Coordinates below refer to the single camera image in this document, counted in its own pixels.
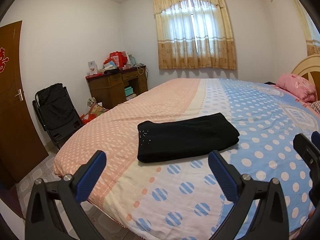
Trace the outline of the black pants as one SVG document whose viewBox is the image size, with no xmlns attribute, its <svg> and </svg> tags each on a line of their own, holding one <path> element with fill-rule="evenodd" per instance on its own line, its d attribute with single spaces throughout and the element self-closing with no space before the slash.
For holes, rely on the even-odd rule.
<svg viewBox="0 0 320 240">
<path fill-rule="evenodd" d="M 239 142 L 239 131 L 222 113 L 175 122 L 145 121 L 137 126 L 142 163 L 157 163 L 224 151 Z"/>
</svg>

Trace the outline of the striped pillow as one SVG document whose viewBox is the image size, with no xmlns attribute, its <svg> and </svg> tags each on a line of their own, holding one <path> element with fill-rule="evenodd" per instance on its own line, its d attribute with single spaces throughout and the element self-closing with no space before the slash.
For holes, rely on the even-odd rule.
<svg viewBox="0 0 320 240">
<path fill-rule="evenodd" d="M 309 106 L 317 113 L 320 114 L 320 101 L 315 101 L 310 103 Z"/>
</svg>

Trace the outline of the pink pillow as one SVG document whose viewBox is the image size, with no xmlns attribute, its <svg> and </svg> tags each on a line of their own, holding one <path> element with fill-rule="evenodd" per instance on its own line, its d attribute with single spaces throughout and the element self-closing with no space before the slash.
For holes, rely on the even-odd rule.
<svg viewBox="0 0 320 240">
<path fill-rule="evenodd" d="M 304 77 L 284 74 L 276 81 L 276 86 L 290 92 L 304 102 L 315 102 L 317 100 L 316 86 Z"/>
</svg>

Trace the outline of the cream wooden headboard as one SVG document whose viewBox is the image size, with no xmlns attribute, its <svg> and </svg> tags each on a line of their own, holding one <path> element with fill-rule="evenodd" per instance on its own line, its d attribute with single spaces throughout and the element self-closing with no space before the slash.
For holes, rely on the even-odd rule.
<svg viewBox="0 0 320 240">
<path fill-rule="evenodd" d="M 320 55 L 310 55 L 302 60 L 292 71 L 292 74 L 302 76 L 311 84 L 315 85 L 317 91 L 317 100 L 320 93 Z"/>
</svg>

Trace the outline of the brown wooden door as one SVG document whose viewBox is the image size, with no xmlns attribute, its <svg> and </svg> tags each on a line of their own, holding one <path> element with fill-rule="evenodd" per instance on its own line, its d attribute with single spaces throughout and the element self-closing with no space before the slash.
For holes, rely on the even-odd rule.
<svg viewBox="0 0 320 240">
<path fill-rule="evenodd" d="M 48 156 L 31 119 L 20 74 L 22 21 L 1 27 L 1 188 L 10 189 Z"/>
</svg>

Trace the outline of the beige side curtain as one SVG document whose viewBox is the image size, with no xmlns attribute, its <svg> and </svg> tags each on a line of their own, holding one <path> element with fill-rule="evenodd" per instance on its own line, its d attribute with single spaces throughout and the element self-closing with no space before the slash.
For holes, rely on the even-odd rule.
<svg viewBox="0 0 320 240">
<path fill-rule="evenodd" d="M 307 48 L 307 55 L 315 55 L 319 54 L 320 50 L 320 38 L 319 38 L 319 31 L 316 28 L 313 20 L 311 19 L 310 15 L 303 7 L 299 0 L 292 0 L 295 8 L 297 10 L 297 14 L 303 29 L 303 33 L 306 40 L 306 48 Z"/>
</svg>

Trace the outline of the black folding chair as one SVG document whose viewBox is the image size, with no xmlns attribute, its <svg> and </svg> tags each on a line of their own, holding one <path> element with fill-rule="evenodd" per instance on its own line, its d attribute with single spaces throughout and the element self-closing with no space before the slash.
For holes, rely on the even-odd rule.
<svg viewBox="0 0 320 240">
<path fill-rule="evenodd" d="M 38 91 L 32 104 L 41 126 L 57 148 L 83 126 L 62 83 Z"/>
</svg>

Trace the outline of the brown wooden desk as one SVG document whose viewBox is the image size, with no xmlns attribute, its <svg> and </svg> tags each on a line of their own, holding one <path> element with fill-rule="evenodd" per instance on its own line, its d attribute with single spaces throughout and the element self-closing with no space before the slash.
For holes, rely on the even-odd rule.
<svg viewBox="0 0 320 240">
<path fill-rule="evenodd" d="M 86 81 L 91 97 L 102 103 L 106 109 L 112 109 L 127 101 L 126 87 L 131 87 L 133 94 L 137 96 L 148 90 L 146 72 L 147 68 L 143 65 L 106 74 L 86 76 Z"/>
</svg>

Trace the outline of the teal box under desk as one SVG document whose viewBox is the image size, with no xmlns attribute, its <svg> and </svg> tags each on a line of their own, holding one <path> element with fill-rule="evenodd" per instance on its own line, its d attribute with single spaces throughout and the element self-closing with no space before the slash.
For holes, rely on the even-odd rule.
<svg viewBox="0 0 320 240">
<path fill-rule="evenodd" d="M 133 88 L 131 86 L 125 88 L 125 96 L 130 96 L 133 93 Z"/>
</svg>

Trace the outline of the beige window curtain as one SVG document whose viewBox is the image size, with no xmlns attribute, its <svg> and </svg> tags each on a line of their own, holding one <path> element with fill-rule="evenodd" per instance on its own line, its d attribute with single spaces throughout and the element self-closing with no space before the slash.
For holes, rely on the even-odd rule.
<svg viewBox="0 0 320 240">
<path fill-rule="evenodd" d="M 236 70 L 225 0 L 153 0 L 160 69 Z"/>
</svg>

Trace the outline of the white card on desk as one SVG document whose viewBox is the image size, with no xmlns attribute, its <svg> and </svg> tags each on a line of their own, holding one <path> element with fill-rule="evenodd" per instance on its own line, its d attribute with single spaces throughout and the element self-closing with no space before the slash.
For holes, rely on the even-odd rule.
<svg viewBox="0 0 320 240">
<path fill-rule="evenodd" d="M 98 73 L 98 67 L 97 67 L 97 64 L 95 61 L 89 61 L 88 67 L 89 67 L 89 74 L 90 75 L 95 75 Z"/>
</svg>

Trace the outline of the red gift bag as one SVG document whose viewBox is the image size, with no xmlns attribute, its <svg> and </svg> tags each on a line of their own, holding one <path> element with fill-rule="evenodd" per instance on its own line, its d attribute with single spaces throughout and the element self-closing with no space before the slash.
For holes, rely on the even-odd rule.
<svg viewBox="0 0 320 240">
<path fill-rule="evenodd" d="M 121 51 L 110 53 L 109 58 L 115 63 L 116 67 L 123 68 L 127 64 L 127 57 Z"/>
</svg>

